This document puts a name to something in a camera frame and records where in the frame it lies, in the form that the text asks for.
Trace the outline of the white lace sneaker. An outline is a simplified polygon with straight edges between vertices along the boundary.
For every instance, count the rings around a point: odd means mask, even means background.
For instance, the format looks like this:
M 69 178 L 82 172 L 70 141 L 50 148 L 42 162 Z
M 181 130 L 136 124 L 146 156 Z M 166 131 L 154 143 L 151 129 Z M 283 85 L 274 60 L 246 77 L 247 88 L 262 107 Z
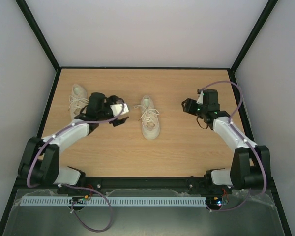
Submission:
M 80 113 L 81 109 L 84 108 L 88 102 L 87 91 L 81 85 L 74 84 L 69 96 L 68 108 L 72 120 Z
M 160 112 L 155 108 L 150 96 L 144 95 L 140 104 L 135 105 L 134 109 L 140 109 L 141 130 L 143 136 L 148 140 L 156 139 L 160 134 L 160 123 L 158 116 Z

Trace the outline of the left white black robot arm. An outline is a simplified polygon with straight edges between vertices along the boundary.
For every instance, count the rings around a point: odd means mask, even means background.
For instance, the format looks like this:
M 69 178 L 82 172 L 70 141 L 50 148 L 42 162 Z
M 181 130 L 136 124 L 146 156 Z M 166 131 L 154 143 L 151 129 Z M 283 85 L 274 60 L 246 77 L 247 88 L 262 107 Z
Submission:
M 27 187 L 39 185 L 76 185 L 82 171 L 73 167 L 61 167 L 60 155 L 75 142 L 91 134 L 102 123 L 114 127 L 124 124 L 129 108 L 125 101 L 115 95 L 106 97 L 94 92 L 78 115 L 63 129 L 44 138 L 28 140 L 18 176 L 25 179 Z

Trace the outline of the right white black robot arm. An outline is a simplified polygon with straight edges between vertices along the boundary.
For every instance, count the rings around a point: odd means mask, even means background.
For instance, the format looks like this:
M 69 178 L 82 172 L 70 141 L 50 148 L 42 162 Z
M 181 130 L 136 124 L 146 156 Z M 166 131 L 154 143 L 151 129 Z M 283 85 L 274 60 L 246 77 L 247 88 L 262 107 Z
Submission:
M 269 149 L 259 146 L 242 133 L 226 111 L 220 110 L 218 91 L 198 91 L 198 99 L 187 98 L 181 105 L 184 112 L 202 119 L 217 133 L 233 152 L 229 169 L 215 169 L 206 172 L 205 188 L 214 193 L 222 185 L 234 189 L 261 187 L 266 189 L 266 175 L 270 173 Z

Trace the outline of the white lace sneaker tied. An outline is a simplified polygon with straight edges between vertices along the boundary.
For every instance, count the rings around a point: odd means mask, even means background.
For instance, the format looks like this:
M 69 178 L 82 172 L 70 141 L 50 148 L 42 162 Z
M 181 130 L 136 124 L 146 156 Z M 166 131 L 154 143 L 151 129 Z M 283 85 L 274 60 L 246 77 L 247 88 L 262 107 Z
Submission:
M 87 91 L 81 85 L 74 84 L 69 96 L 68 108 L 72 120 L 80 113 L 81 109 L 84 108 L 88 102 Z

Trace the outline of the left controller board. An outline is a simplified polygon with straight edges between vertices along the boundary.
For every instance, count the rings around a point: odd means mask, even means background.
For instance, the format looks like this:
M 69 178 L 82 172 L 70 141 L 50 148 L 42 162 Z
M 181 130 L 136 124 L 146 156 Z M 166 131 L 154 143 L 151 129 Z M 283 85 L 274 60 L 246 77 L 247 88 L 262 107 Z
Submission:
M 91 200 L 91 195 L 77 196 L 69 199 L 69 204 L 83 204 L 85 205 L 88 201 Z

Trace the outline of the controller board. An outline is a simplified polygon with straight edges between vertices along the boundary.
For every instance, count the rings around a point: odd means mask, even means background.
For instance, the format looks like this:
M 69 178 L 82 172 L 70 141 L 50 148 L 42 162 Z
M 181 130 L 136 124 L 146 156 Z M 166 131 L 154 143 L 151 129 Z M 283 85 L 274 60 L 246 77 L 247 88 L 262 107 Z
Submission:
M 85 205 L 88 201 L 91 200 L 91 195 L 77 196 L 69 199 L 69 204 L 83 204 Z
M 223 194 L 221 196 L 206 197 L 206 204 L 209 207 L 221 207 L 228 204 L 229 195 Z

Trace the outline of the right controller board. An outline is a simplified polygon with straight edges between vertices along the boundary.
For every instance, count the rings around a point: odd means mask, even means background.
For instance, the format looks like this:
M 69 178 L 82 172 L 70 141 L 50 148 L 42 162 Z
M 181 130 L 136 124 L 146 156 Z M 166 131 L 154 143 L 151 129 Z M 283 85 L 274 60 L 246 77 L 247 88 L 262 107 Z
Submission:
M 206 197 L 206 204 L 209 207 L 221 207 L 228 204 L 229 195 L 223 194 L 221 196 Z

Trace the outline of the black aluminium frame rail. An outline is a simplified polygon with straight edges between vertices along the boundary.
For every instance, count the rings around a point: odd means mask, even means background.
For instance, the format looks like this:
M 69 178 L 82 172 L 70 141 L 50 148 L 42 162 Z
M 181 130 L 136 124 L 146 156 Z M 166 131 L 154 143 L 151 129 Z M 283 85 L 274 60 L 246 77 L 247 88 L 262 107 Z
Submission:
M 81 177 L 78 187 L 95 190 L 174 190 L 191 194 L 221 192 L 225 185 L 213 185 L 206 177 Z

